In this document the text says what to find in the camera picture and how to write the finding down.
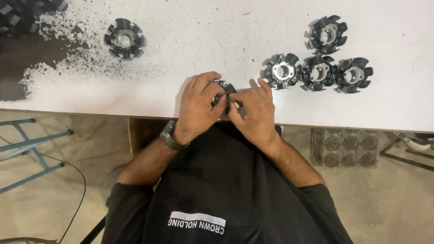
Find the center hole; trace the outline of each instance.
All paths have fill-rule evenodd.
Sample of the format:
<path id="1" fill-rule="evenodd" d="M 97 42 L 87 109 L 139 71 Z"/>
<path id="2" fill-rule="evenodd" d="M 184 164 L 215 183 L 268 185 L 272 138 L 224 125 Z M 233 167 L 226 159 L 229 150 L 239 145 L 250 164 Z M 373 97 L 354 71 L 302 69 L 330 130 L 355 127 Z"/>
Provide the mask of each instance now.
<path id="1" fill-rule="evenodd" d="M 288 77 L 289 75 L 289 69 L 286 66 L 280 66 L 279 68 L 277 68 L 277 76 L 284 79 L 286 77 Z"/>
<path id="2" fill-rule="evenodd" d="M 350 70 L 350 79 L 349 82 L 354 82 L 358 79 L 358 72 L 356 70 Z"/>
<path id="3" fill-rule="evenodd" d="M 322 67 L 318 67 L 318 68 L 315 68 L 314 70 L 312 70 L 311 76 L 314 79 L 321 81 L 324 79 L 324 77 L 326 75 L 325 73 L 326 73 L 326 71 Z"/>
<path id="4" fill-rule="evenodd" d="M 123 34 L 119 37 L 119 42 L 122 46 L 127 47 L 131 44 L 131 36 L 128 34 Z"/>
<path id="5" fill-rule="evenodd" d="M 326 42 L 331 42 L 333 40 L 334 32 L 331 29 L 326 29 L 322 32 L 322 39 Z"/>

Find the forearm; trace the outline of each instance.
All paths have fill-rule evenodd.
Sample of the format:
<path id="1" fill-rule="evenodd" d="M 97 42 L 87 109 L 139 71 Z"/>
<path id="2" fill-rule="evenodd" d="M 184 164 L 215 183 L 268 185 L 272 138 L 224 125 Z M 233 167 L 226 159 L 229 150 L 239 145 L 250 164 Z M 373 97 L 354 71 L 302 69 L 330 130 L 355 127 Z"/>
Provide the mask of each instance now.
<path id="1" fill-rule="evenodd" d="M 124 185 L 155 185 L 177 153 L 158 138 L 131 161 L 116 182 Z"/>
<path id="2" fill-rule="evenodd" d="M 290 145 L 277 138 L 260 150 L 295 186 L 326 185 L 322 176 Z"/>

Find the man's right hand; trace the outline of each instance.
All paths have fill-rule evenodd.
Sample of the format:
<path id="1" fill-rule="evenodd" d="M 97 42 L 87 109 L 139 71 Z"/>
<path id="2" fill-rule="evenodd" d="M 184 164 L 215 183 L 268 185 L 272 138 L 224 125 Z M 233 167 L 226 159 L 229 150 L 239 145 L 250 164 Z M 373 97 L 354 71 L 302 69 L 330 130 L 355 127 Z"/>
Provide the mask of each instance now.
<path id="1" fill-rule="evenodd" d="M 274 128 L 275 107 L 271 88 L 262 78 L 258 78 L 258 84 L 260 87 L 230 94 L 231 99 L 243 103 L 247 115 L 241 117 L 231 102 L 229 118 L 247 140 L 265 152 L 280 141 L 280 137 Z"/>

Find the watch strap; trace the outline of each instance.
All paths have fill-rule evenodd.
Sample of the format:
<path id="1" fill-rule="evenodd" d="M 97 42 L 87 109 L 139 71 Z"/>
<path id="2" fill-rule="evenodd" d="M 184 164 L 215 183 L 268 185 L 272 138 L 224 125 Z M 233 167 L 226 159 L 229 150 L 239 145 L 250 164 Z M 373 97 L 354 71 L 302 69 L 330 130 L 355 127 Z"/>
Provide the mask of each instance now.
<path id="1" fill-rule="evenodd" d="M 189 143 L 187 145 L 181 145 L 178 142 L 176 142 L 171 135 L 174 128 L 175 128 L 175 121 L 173 120 L 169 121 L 161 131 L 160 137 L 171 149 L 176 151 L 181 151 L 182 149 L 186 148 L 189 145 Z"/>

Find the metal frame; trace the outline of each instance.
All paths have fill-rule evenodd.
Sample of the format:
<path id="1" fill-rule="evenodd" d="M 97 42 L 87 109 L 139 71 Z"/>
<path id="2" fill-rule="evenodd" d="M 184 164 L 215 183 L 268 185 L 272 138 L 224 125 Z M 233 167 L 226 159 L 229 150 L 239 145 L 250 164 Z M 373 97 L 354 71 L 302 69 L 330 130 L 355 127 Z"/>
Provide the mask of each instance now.
<path id="1" fill-rule="evenodd" d="M 391 158 L 391 159 L 394 159 L 394 160 L 398 160 L 398 161 L 401 161 L 403 163 L 410 164 L 410 165 L 413 165 L 413 166 L 416 166 L 416 167 L 419 167 L 419 168 L 423 168 L 423 169 L 426 169 L 426 170 L 429 170 L 429 171 L 434 171 L 434 167 L 433 166 L 422 164 L 422 163 L 419 163 L 419 162 L 416 162 L 416 161 L 413 161 L 413 160 L 410 160 L 410 159 L 401 158 L 401 157 L 398 157 L 398 156 L 395 156 L 395 155 L 392 155 L 392 154 L 388 154 L 387 151 L 389 151 L 399 141 L 401 141 L 401 138 L 397 138 L 396 140 L 392 141 L 387 147 L 385 147 L 382 151 L 380 151 L 379 154 L 381 156 L 383 156 L 383 157 L 387 157 L 387 158 Z M 418 155 L 418 156 L 422 156 L 422 157 L 434 160 L 434 156 L 429 155 L 429 154 L 425 154 L 425 153 L 422 153 L 422 152 L 416 152 L 416 151 L 413 151 L 413 150 L 410 150 L 410 149 L 406 149 L 405 152 L 408 152 L 408 153 L 411 153 L 411 154 L 414 154 L 414 155 Z"/>
<path id="2" fill-rule="evenodd" d="M 11 158 L 16 158 L 18 156 L 22 156 L 27 154 L 27 152 L 30 152 L 38 161 L 38 163 L 44 168 L 44 171 L 39 172 L 35 175 L 32 175 L 30 177 L 27 177 L 26 179 L 23 179 L 19 182 L 16 182 L 12 185 L 9 185 L 7 187 L 4 187 L 2 189 L 0 189 L 0 194 L 5 193 L 6 191 L 12 190 L 20 185 L 23 185 L 27 182 L 30 182 L 36 178 L 39 178 L 45 174 L 48 174 L 50 172 L 53 172 L 54 170 L 61 168 L 63 166 L 65 166 L 65 163 L 59 163 L 56 166 L 53 167 L 49 167 L 45 161 L 42 159 L 41 155 L 38 153 L 38 151 L 36 150 L 36 146 L 43 144 L 44 142 L 47 142 L 51 139 L 55 139 L 55 138 L 59 138 L 59 137 L 63 137 L 66 135 L 72 135 L 74 134 L 74 132 L 70 129 L 68 129 L 68 131 L 63 132 L 63 133 L 59 133 L 56 135 L 49 135 L 46 137 L 41 137 L 41 138 L 37 138 L 37 139 L 33 139 L 30 140 L 27 135 L 25 134 L 25 132 L 23 131 L 23 129 L 21 128 L 20 124 L 23 123 L 34 123 L 36 122 L 36 119 L 22 119 L 22 120 L 15 120 L 15 121 L 5 121 L 5 122 L 0 122 L 0 126 L 4 126 L 4 125 L 12 125 L 16 128 L 16 130 L 18 131 L 18 133 L 21 135 L 21 137 L 24 139 L 23 142 L 19 142 L 19 143 L 14 143 L 14 144 L 10 144 L 10 145 L 6 145 L 6 146 L 2 146 L 0 147 L 0 152 L 4 152 L 4 151 L 8 151 L 8 150 L 12 150 L 12 149 L 17 149 L 16 151 L 7 154 L 6 156 L 0 157 L 0 162 L 11 159 Z"/>

